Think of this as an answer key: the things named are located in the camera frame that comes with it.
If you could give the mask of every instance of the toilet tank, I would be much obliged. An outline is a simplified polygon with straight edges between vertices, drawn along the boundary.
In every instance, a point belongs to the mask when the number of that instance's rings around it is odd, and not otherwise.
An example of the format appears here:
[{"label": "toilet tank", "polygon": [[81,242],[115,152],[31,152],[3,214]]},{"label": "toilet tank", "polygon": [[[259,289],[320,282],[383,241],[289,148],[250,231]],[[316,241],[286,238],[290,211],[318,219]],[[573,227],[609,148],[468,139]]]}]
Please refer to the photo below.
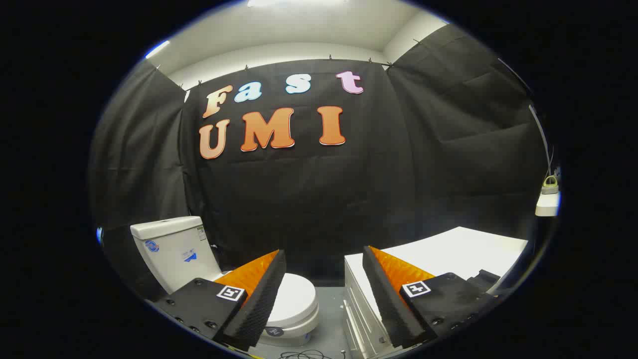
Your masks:
[{"label": "toilet tank", "polygon": [[134,224],[131,234],[144,262],[168,294],[194,278],[213,281],[221,276],[200,217]]}]

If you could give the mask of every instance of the white countertop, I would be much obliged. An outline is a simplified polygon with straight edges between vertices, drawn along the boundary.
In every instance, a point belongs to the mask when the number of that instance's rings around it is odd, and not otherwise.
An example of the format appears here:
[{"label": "white countertop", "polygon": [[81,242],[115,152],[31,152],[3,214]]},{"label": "white countertop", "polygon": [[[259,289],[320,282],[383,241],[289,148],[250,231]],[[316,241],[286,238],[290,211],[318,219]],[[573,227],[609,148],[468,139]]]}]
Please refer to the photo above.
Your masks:
[{"label": "white countertop", "polygon": [[[456,227],[422,240],[380,249],[433,275],[452,272],[467,280],[478,275],[479,270],[503,276],[521,255],[525,244],[526,240]],[[361,253],[345,256],[366,300],[381,320],[362,259]]]}]

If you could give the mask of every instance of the toilet lid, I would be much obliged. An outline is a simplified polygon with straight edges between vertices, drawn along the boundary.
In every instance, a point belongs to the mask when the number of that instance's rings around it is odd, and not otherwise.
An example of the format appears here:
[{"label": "toilet lid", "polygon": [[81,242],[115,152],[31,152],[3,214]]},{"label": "toilet lid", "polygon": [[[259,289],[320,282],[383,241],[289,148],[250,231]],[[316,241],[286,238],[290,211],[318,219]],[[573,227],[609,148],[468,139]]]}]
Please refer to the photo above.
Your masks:
[{"label": "toilet lid", "polygon": [[267,326],[286,328],[306,318],[316,308],[315,286],[300,275],[283,275]]}]

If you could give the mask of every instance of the black curtain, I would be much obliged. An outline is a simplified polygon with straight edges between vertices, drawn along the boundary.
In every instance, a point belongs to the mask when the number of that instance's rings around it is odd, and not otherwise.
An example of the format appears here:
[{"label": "black curtain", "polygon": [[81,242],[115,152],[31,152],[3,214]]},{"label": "black curtain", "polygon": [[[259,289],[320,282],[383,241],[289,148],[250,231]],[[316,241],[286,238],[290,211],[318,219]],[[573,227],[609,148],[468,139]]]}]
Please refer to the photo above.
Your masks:
[{"label": "black curtain", "polygon": [[[346,92],[338,73],[360,77],[360,94]],[[311,76],[304,93],[285,91],[286,78]],[[235,102],[238,89],[260,82],[259,98]],[[207,96],[227,85],[219,112],[203,118]],[[320,144],[317,108],[338,106],[339,146]],[[240,150],[242,116],[269,121],[282,107],[290,118],[291,148]],[[217,158],[199,153],[199,129],[229,119],[226,147]],[[259,66],[204,82],[190,90],[182,118],[181,155],[189,204],[219,249],[222,269],[271,250],[286,250],[288,272],[317,285],[343,283],[343,256],[364,244],[389,247],[414,237],[414,175],[403,115],[382,66],[363,61],[310,60]],[[210,147],[218,143],[211,132]]]},{"label": "black curtain", "polygon": [[463,226],[529,239],[547,159],[516,76],[453,25],[387,74],[410,137],[417,237]]},{"label": "black curtain", "polygon": [[145,60],[111,98],[91,144],[95,226],[110,229],[188,215],[177,150],[185,94]]},{"label": "black curtain", "polygon": [[[336,74],[345,71],[360,77],[362,93],[343,89]],[[286,78],[296,73],[309,74],[311,87],[289,94]],[[262,94],[235,102],[249,82]],[[219,112],[203,118],[207,96],[228,85]],[[343,285],[343,256],[363,245],[392,247],[457,226],[529,239],[535,226],[547,163],[530,98],[496,55],[454,26],[387,71],[365,61],[291,61],[201,83],[186,103],[184,95],[146,61],[115,94],[92,148],[97,225],[115,231],[191,213],[223,270],[281,248],[288,271],[318,286]],[[320,144],[322,106],[343,109],[344,144]],[[243,115],[268,122],[282,107],[294,110],[294,146],[241,151]],[[199,129],[223,119],[225,150],[204,159]],[[215,128],[210,147],[217,136]],[[148,277],[129,267],[122,271],[137,281]]]}]

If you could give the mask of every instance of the orange foam pad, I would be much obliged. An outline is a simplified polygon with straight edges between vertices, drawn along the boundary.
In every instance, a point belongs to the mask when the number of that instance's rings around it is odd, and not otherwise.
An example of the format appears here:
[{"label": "orange foam pad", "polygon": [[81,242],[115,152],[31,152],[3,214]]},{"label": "orange foam pad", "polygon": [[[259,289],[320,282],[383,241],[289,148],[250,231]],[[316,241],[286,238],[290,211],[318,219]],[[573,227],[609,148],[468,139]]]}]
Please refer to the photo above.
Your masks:
[{"label": "orange foam pad", "polygon": [[401,297],[401,286],[403,284],[434,278],[434,275],[420,269],[419,267],[413,266],[406,261],[402,261],[399,258],[372,246],[368,247],[372,250],[376,260],[381,265],[385,276],[388,277],[392,288],[395,290],[397,295],[399,295],[401,300],[403,300],[403,297]]},{"label": "orange foam pad", "polygon": [[266,269],[268,269],[268,266],[271,265],[272,260],[278,252],[279,250],[277,249],[255,259],[254,261],[250,261],[218,280],[215,280],[215,283],[245,289],[246,294],[248,295],[244,302],[244,304],[246,304],[250,299],[250,296],[255,291],[255,288],[257,288],[257,284],[259,284],[259,281],[262,279]]}]

